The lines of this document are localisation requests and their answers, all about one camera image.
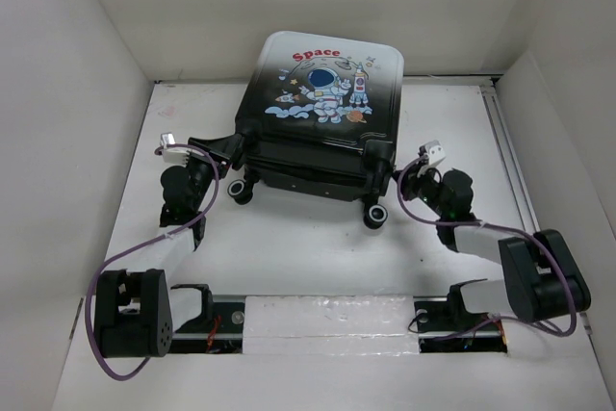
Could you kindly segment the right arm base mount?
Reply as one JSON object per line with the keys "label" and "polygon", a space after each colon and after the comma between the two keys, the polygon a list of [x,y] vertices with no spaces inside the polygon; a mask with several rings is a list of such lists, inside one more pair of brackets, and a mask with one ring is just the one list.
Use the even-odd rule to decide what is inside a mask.
{"label": "right arm base mount", "polygon": [[486,312],[473,314],[463,302],[461,284],[449,287],[446,295],[415,296],[415,315],[407,330],[418,337],[419,352],[506,353],[506,339],[500,322],[491,322]]}

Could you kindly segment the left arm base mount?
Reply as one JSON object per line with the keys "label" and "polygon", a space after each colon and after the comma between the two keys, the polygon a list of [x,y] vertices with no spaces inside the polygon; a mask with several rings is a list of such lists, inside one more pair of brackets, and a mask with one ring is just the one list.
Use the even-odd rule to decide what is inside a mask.
{"label": "left arm base mount", "polygon": [[206,284],[177,284],[160,291],[154,355],[235,354],[243,349],[245,299],[214,295]]}

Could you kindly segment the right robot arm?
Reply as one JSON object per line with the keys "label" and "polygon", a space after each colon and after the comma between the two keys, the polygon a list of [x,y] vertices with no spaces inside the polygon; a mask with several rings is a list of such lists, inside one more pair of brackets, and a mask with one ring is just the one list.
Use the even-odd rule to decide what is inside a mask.
{"label": "right robot arm", "polygon": [[553,229],[534,234],[479,220],[472,212],[473,180],[457,169],[441,174],[417,166],[394,173],[401,205],[419,199],[438,219],[418,221],[436,227],[447,249],[501,266],[503,289],[483,291],[481,280],[449,288],[445,316],[458,328],[479,315],[513,314],[527,323],[584,312],[591,292],[562,234]]}

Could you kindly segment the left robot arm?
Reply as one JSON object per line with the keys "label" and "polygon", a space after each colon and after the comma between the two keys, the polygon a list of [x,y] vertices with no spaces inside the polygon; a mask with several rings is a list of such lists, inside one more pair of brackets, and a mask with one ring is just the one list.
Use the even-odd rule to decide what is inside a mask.
{"label": "left robot arm", "polygon": [[162,135],[155,153],[168,167],[160,177],[158,234],[108,259],[90,283],[87,331],[100,358],[241,352],[244,300],[216,298],[205,283],[171,279],[203,243],[219,182],[243,150],[241,135],[185,144]]}

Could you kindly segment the black kids suitcase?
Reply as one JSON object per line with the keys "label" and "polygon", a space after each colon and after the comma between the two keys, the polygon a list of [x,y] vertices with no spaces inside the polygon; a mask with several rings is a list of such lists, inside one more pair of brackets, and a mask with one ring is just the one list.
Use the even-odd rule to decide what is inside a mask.
{"label": "black kids suitcase", "polygon": [[236,113],[244,177],[228,194],[244,205],[264,182],[359,200],[364,224],[380,228],[389,216],[379,199],[395,170],[403,69],[401,53],[390,45],[271,34]]}

